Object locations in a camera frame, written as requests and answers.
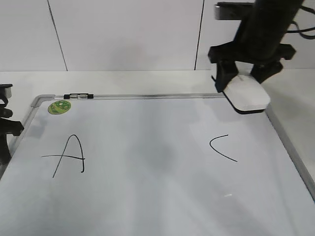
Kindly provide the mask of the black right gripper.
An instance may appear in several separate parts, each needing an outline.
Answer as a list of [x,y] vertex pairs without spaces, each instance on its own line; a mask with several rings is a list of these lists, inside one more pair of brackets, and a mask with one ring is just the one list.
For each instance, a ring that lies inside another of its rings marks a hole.
[[282,44],[296,15],[294,0],[256,0],[249,15],[240,20],[232,41],[210,47],[208,57],[216,63],[216,77],[212,76],[217,92],[223,92],[238,75],[235,61],[254,65],[250,75],[262,84],[282,71],[280,59],[290,60],[296,53],[290,44]]

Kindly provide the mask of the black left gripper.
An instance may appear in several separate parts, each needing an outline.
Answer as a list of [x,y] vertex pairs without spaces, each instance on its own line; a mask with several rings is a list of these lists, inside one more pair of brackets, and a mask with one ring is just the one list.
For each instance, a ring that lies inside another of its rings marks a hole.
[[9,120],[13,112],[7,109],[7,98],[0,99],[0,163],[7,164],[11,159],[7,135],[20,136],[24,127],[20,121]]

